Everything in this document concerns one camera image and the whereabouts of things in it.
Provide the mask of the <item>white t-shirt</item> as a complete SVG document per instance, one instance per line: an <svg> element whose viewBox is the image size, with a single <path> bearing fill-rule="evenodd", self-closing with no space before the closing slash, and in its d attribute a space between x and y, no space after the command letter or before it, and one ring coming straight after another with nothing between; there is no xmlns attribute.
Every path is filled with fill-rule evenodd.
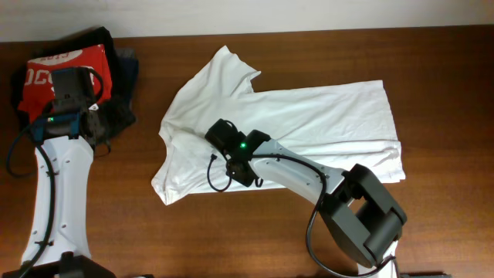
<svg viewBox="0 0 494 278"><path fill-rule="evenodd" d="M205 140L219 119L258 130L315 162L348 170L362 164L383 183L404 180L401 143L380 80L257 93L258 71L227 47L176 94L159 134L167 156L151 184L170 205L189 194L242 189Z"/></svg>

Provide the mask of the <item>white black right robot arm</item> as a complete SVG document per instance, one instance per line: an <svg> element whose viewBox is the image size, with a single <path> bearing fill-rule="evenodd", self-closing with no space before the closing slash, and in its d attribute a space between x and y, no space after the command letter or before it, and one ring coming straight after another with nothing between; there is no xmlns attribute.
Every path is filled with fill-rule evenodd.
<svg viewBox="0 0 494 278"><path fill-rule="evenodd" d="M243 134L229 120L217 120L205 140L225 159L229 181L257 188L272 181L313 203L306 248L330 275L339 273L326 266L312 247L318 215L338 247L357 263L360 277L400 275L395 252L408 218L369 168L356 164L347 171L316 163L261 131Z"/></svg>

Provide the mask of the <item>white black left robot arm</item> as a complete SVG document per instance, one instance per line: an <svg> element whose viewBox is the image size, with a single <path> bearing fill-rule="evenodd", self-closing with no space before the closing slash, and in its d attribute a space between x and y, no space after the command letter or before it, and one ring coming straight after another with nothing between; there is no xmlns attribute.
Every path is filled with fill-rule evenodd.
<svg viewBox="0 0 494 278"><path fill-rule="evenodd" d="M36 204L21 266L6 277L104 277L114 274L92 260L86 235L86 193L94 149L106 131L100 121L94 69L52 71L53 100L22 131L35 146Z"/></svg>

